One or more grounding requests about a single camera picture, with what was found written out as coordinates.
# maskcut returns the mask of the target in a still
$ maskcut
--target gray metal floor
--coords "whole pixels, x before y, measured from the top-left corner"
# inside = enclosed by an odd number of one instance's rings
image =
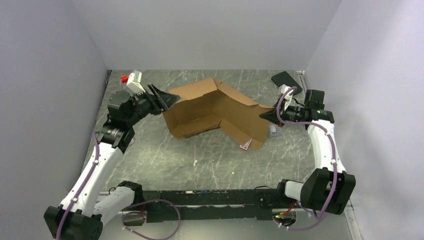
[[[303,210],[297,212],[293,228],[305,228],[316,223]],[[141,240],[143,238],[122,229],[122,216],[115,216],[103,229],[99,240]],[[169,236],[176,221],[146,223],[131,229],[150,238]],[[307,231],[290,231],[278,228],[273,221],[258,221],[254,218],[219,220],[184,220],[172,240],[360,240],[352,238],[346,216],[329,215],[317,227]]]
[[[120,89],[119,79],[131,71],[113,71],[105,91],[95,129],[107,119],[109,96]],[[180,87],[213,77],[261,104],[278,98],[271,76],[281,70],[147,70],[144,85],[161,90]],[[295,71],[289,71],[293,78]],[[296,96],[303,102],[304,93]],[[149,115],[134,126],[135,140],[116,166],[104,190],[128,180],[145,190],[252,189],[276,187],[282,179],[305,181],[314,170],[311,141],[302,126],[282,128],[282,135],[269,138],[258,150],[243,151],[220,129],[175,139],[161,115]],[[89,152],[93,151],[91,143]]]

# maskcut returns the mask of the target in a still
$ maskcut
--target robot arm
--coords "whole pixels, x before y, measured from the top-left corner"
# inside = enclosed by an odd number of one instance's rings
[[[148,114],[159,115],[167,111],[180,99],[153,85],[148,85],[151,93],[147,92],[140,85],[141,72],[134,75],[137,72],[130,75],[127,83],[135,92],[133,95],[120,90],[109,98],[107,121],[97,136],[98,159],[93,153],[70,193],[58,207],[49,206],[44,213],[45,222],[55,239],[57,233],[62,240],[98,239],[103,226],[116,213],[133,203],[144,201],[142,186],[124,181],[113,194],[96,203],[106,180],[134,137],[133,126]]]
[[[285,93],[289,89],[289,87],[283,85],[281,92]],[[329,196],[329,184],[330,186],[336,184],[335,191],[325,211],[332,214],[342,214],[355,187],[356,180],[354,175],[346,173],[346,169],[340,160],[334,141],[333,113],[324,110],[324,92],[318,90],[306,91],[304,107],[288,106],[286,103],[290,102],[292,98],[291,96],[287,97],[288,95],[284,96],[285,105],[279,113],[280,117],[285,122],[297,123],[296,125],[301,125],[301,122],[309,123],[305,125],[305,128],[312,142],[315,171],[305,183],[283,179],[278,184],[277,190],[282,197],[292,198],[301,202],[303,207],[318,211],[322,209]],[[276,109],[263,113],[260,117],[281,126]],[[330,135],[334,142],[335,156],[333,156],[332,145],[327,135]],[[334,173],[332,159],[335,159],[336,173]],[[334,174],[337,174],[337,183],[333,183]]]

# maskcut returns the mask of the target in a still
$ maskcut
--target purple cable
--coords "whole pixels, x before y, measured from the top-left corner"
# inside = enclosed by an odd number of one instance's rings
[[[325,127],[323,127],[322,125],[320,125],[318,123],[311,122],[311,121],[290,122],[290,121],[284,121],[281,118],[281,116],[280,116],[281,104],[283,103],[284,98],[286,97],[287,94],[290,94],[290,96],[293,96],[293,93],[296,91],[296,89],[298,89],[296,86],[290,87],[287,91],[285,91],[283,93],[283,95],[278,100],[277,109],[276,109],[276,114],[277,114],[278,120],[282,124],[288,125],[288,126],[313,125],[315,127],[320,128],[321,130],[323,130],[325,135],[328,137],[328,140],[330,141],[332,159],[336,160],[336,145],[335,145],[334,140],[331,137],[331,135],[327,134],[328,131]],[[326,212],[326,209],[327,209],[328,205],[330,204],[331,198],[333,197],[333,194],[336,190],[336,182],[337,182],[337,164],[336,163],[333,163],[333,172],[334,172],[333,182],[332,182],[333,184],[331,185],[330,192],[328,194],[327,199],[324,202],[324,205],[322,206],[321,212],[318,215],[318,218],[317,218],[318,221],[316,222],[317,224],[314,224],[313,226],[317,226],[322,221],[323,215]]]
[[[307,209],[307,208],[304,208],[304,207],[301,205],[301,202],[300,202],[300,201],[297,201],[297,205],[298,205],[301,209],[303,209],[305,212],[307,212],[307,213],[309,213],[309,214],[313,214],[313,215],[315,215],[315,218],[318,218],[318,216],[316,215],[316,214],[317,214],[317,212],[313,212],[313,211],[311,211],[311,210],[309,210],[309,209]]]
[[[140,212],[136,212],[136,211],[129,212],[129,213],[127,213],[127,214],[125,214],[125,215],[122,216],[122,226],[123,226],[123,228],[126,229],[126,230],[128,230],[128,231],[130,231],[131,233],[133,233],[133,234],[135,234],[135,235],[137,235],[139,237],[142,237],[144,239],[147,239],[147,240],[167,240],[167,239],[172,238],[177,233],[178,229],[180,228],[180,224],[181,224],[180,211],[178,210],[177,206],[175,206],[172,202],[170,202],[168,200],[165,200],[165,199],[152,199],[152,200],[148,200],[148,201],[144,201],[144,202],[140,202],[140,203],[137,203],[137,204],[130,205],[127,208],[132,208],[132,207],[136,207],[136,206],[140,206],[140,205],[148,204],[148,203],[152,203],[152,202],[165,202],[165,203],[171,205],[175,209],[176,214],[178,215],[178,222],[176,224],[175,230],[171,233],[171,235],[169,235],[169,236],[167,236],[165,238],[160,238],[160,239],[150,238],[148,236],[145,236],[145,235],[143,235],[143,234],[141,234],[141,233],[139,233],[137,231],[134,231],[131,228],[125,226],[125,223],[124,223],[125,217],[128,216],[128,215],[130,215],[130,214],[136,214],[136,213],[137,214],[140,214]]]
[[[316,219],[318,219],[317,211],[315,211],[315,209],[313,209],[313,210],[309,210],[309,209],[307,209],[307,208],[303,207],[300,201],[297,201],[297,205],[298,205],[301,209],[303,209],[305,212],[307,212],[307,213],[309,213],[309,214],[313,214],[313,216],[314,216]]]
[[[308,227],[304,227],[304,228],[293,228],[293,227],[289,227],[288,230],[291,231],[306,231],[306,230],[310,230],[315,228],[316,226],[318,226],[328,215],[324,215],[323,217],[321,217],[320,219],[318,219],[318,221],[316,221],[314,224],[308,226]]]
[[[97,141],[96,134],[93,132],[92,138],[94,140],[94,147],[95,147],[95,158],[94,160],[99,160],[100,156],[100,148],[99,148],[99,142]],[[75,192],[74,198],[78,198],[83,191],[84,187],[86,186],[87,182],[89,181],[90,177],[93,175],[94,169],[96,168],[97,164],[93,161],[90,171],[88,171],[87,176],[84,178],[84,181],[82,181],[81,185],[79,186],[78,190]],[[68,216],[69,212],[71,211],[72,207],[74,206],[74,201],[71,200],[69,205],[67,206],[65,212],[63,213],[62,219],[60,220],[59,226],[57,227],[56,231],[56,240],[61,239],[62,234],[62,228],[64,227],[65,219]]]

